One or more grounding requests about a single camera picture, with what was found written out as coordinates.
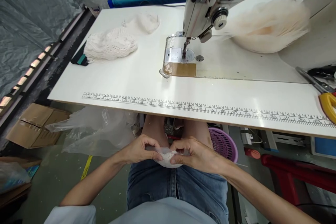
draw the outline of yellow handle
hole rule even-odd
[[[320,103],[325,115],[336,124],[336,97],[331,93],[323,93],[319,96]]]

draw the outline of forearm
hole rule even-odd
[[[120,161],[118,153],[107,159],[96,170],[91,172],[85,179],[80,181],[60,203],[63,206],[83,206],[89,205],[98,195],[98,193],[106,186],[106,184],[114,178],[121,170],[125,163]]]
[[[221,175],[273,224],[318,224],[236,165],[226,162],[224,166]]]

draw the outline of table top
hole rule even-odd
[[[166,37],[182,30],[184,7],[142,6],[103,10],[87,37],[113,29],[137,13],[158,15],[159,28],[139,36],[125,58],[88,66],[69,64],[49,99],[251,128],[336,138],[319,92],[309,84],[170,77],[162,68]]]

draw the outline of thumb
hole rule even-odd
[[[146,158],[147,159],[156,159],[156,160],[162,160],[162,156],[153,150],[147,150],[146,151]]]
[[[183,156],[183,155],[174,155],[171,160],[170,163],[172,165],[174,164],[181,164],[181,165],[191,165],[191,157],[190,156]]]

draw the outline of gray tarp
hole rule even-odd
[[[0,0],[0,99],[31,62],[79,14],[82,5],[108,8],[107,0]]]

